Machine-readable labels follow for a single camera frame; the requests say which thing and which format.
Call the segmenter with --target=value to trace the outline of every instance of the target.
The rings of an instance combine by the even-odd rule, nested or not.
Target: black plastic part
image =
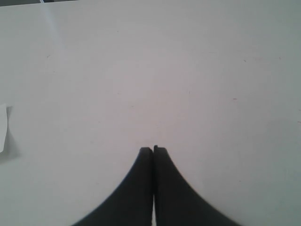
[[[157,226],[238,226],[189,186],[163,147],[154,147],[154,178]]]
[[[151,226],[152,182],[153,152],[141,148],[131,170],[112,195],[74,226]]]

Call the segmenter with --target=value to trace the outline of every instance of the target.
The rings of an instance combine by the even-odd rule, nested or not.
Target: black curved edge
[[[157,226],[238,226],[189,186],[163,147],[154,147],[154,178]]]
[[[151,226],[153,152],[141,148],[124,180],[93,212],[74,226]]]

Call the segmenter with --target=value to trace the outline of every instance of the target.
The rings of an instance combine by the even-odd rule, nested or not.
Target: white paper
[[[0,105],[0,153],[3,152],[6,132],[8,130],[8,116],[6,104]]]

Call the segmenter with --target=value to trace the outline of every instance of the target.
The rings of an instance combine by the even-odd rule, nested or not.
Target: black object
[[[153,152],[141,148],[131,170],[117,189],[74,226],[151,226]]]
[[[157,226],[238,226],[189,186],[163,147],[154,147],[154,178]]]

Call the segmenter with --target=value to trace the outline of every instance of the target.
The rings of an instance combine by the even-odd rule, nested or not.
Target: white surface
[[[301,6],[71,1],[0,8],[6,226],[67,226],[165,146],[246,226],[301,221]]]
[[[3,152],[7,129],[8,117],[6,113],[6,105],[2,104],[0,105],[0,153]]]

